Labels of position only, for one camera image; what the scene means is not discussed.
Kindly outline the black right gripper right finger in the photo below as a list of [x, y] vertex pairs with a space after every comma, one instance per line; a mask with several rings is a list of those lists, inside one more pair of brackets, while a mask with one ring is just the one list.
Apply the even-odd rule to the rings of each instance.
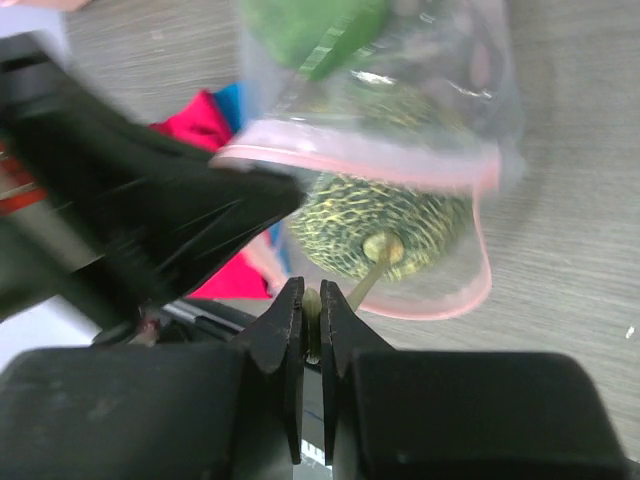
[[320, 287], [326, 460], [337, 479], [626, 479], [594, 382], [552, 352], [391, 347]]

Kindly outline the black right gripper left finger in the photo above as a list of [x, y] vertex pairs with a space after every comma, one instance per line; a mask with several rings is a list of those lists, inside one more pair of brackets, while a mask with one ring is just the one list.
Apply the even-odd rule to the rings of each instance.
[[301, 278], [227, 342], [48, 348], [1, 376], [5, 479], [288, 479], [301, 460]]

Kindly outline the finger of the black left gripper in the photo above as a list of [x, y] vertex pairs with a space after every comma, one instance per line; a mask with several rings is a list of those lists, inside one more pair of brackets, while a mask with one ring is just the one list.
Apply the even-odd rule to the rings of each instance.
[[298, 207], [264, 170], [131, 123], [44, 54], [1, 60], [1, 308], [58, 294], [92, 320], [134, 320], [204, 283]]

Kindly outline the green netted fake melon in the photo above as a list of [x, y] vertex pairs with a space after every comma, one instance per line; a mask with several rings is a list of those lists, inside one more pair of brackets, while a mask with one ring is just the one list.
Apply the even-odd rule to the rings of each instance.
[[[368, 127], [421, 139], [428, 127], [462, 133], [459, 115], [406, 84], [359, 87], [347, 95]], [[434, 266], [456, 246], [473, 218], [465, 195], [428, 193], [347, 174], [322, 174], [289, 222], [305, 256], [356, 281], [347, 297], [362, 304], [380, 280], [400, 281]]]

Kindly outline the clear zip top bag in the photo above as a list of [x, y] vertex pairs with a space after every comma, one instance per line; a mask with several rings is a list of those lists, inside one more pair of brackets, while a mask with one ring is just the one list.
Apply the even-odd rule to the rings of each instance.
[[[456, 246], [434, 266], [400, 281], [380, 279], [362, 310], [391, 318], [439, 320], [479, 306], [492, 288], [481, 205], [516, 183], [523, 110], [514, 80], [503, 1], [387, 1], [380, 34], [340, 68], [309, 81], [267, 58], [240, 15], [243, 126], [215, 157], [217, 166], [291, 176], [303, 202], [283, 221], [289, 270], [270, 242], [246, 253], [273, 291], [300, 276], [312, 288], [333, 281], [346, 295], [356, 281], [311, 262], [289, 231], [322, 174], [347, 174], [428, 193], [465, 195], [473, 218]], [[365, 125], [348, 101], [355, 88], [406, 84], [464, 121], [454, 133], [428, 127], [421, 139]]]

